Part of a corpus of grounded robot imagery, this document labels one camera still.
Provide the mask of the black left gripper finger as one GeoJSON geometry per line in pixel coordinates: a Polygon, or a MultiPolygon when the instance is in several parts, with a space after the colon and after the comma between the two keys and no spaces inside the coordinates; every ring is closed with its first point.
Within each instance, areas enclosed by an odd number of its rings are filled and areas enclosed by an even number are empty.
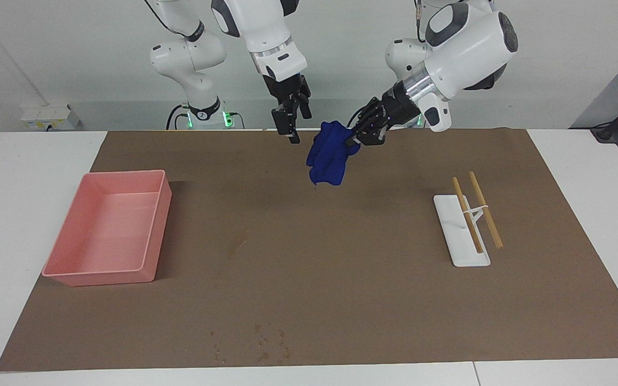
{"type": "Polygon", "coordinates": [[[360,121],[348,129],[347,146],[381,146],[387,130],[387,121],[360,121]]]}
{"type": "Polygon", "coordinates": [[[356,124],[351,126],[352,135],[373,134],[386,125],[385,108],[378,98],[371,98],[356,114],[356,124]]]}

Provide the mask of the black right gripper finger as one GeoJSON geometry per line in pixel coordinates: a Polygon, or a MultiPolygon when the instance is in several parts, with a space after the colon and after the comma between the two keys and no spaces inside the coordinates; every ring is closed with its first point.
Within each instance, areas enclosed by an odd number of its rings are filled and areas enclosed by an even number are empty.
{"type": "Polygon", "coordinates": [[[312,112],[310,107],[311,93],[304,91],[297,91],[293,95],[293,114],[297,117],[299,114],[305,120],[312,118],[312,112]]]}
{"type": "Polygon", "coordinates": [[[301,143],[296,129],[297,108],[279,105],[271,110],[271,115],[279,135],[287,137],[292,144],[301,143]]]}

